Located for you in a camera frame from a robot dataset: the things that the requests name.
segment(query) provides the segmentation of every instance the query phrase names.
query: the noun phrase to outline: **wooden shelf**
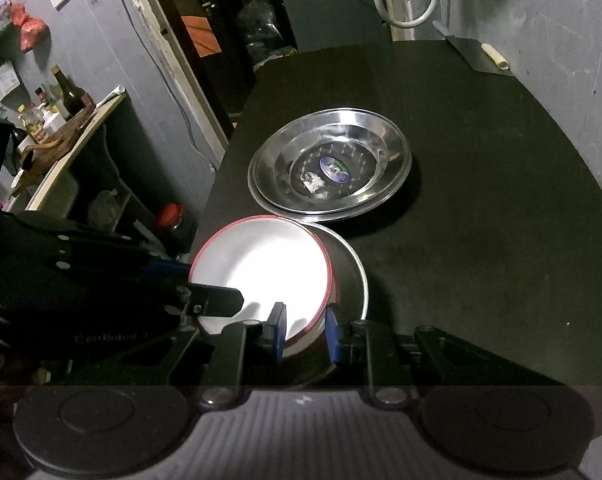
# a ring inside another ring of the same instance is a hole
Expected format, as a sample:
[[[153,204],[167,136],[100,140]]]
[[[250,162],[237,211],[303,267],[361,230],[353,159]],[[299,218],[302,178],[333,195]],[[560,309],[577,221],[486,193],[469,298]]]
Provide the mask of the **wooden shelf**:
[[[126,94],[119,95],[97,110],[92,121],[90,121],[90,124],[85,128],[85,131],[81,134],[81,137],[79,137],[79,140],[76,142],[70,153],[65,155],[61,160],[57,160],[52,168],[50,168],[50,171],[47,172],[41,184],[36,188],[36,193],[34,193],[30,203],[28,203],[28,206],[26,207],[27,210],[38,211],[43,208],[50,193],[56,187],[59,176],[72,164],[78,153],[105,122],[105,119],[110,116],[114,109],[120,105],[125,98]]]

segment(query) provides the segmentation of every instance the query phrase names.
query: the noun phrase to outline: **stainless steel plate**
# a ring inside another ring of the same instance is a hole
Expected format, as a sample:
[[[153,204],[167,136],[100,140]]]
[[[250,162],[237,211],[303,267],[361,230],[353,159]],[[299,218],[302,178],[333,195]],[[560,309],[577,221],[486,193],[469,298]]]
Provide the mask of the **stainless steel plate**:
[[[403,184],[411,163],[408,142],[392,122],[365,110],[334,108],[271,136],[252,157],[248,186],[272,212],[329,221],[384,202]]]

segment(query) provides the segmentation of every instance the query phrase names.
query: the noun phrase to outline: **red plastic bag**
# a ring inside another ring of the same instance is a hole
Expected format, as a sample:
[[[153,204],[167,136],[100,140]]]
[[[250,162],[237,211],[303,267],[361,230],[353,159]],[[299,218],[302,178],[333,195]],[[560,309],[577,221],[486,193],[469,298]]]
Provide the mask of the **red plastic bag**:
[[[46,22],[39,18],[30,18],[21,27],[21,52],[26,53],[46,35]]]
[[[10,18],[12,23],[21,28],[21,52],[32,50],[46,35],[46,22],[39,18],[31,18],[21,2],[10,2]]]
[[[10,2],[10,18],[17,27],[22,27],[30,19],[30,15],[25,10],[25,5],[21,2]]]

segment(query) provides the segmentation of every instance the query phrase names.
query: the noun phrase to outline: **plastic bag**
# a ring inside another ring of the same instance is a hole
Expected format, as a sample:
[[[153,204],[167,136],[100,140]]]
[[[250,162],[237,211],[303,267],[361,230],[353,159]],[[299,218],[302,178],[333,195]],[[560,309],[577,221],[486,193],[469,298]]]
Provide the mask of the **plastic bag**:
[[[46,22],[39,18],[27,20],[21,27],[21,52],[26,53],[46,35]]]
[[[26,53],[32,50],[47,33],[46,22],[40,18],[32,18],[21,2],[10,3],[12,23],[21,28],[20,49]]]
[[[252,0],[241,9],[237,23],[252,64],[257,65],[270,54],[287,46],[277,27],[274,8],[264,0]]]
[[[287,56],[296,56],[298,54],[297,50],[292,47],[292,46],[285,46],[283,48],[278,48],[277,50],[273,50],[272,52],[270,52],[270,55],[263,59],[262,61],[259,61],[255,66],[254,66],[254,72],[256,72],[258,69],[260,69],[262,66],[264,66],[268,61],[272,60],[272,59],[277,59],[279,57],[287,57]]]
[[[22,27],[30,19],[30,15],[25,10],[25,5],[21,2],[10,3],[10,17],[12,23],[17,27]]]
[[[120,208],[116,189],[100,191],[88,204],[88,225],[101,231],[109,230],[114,225]]]

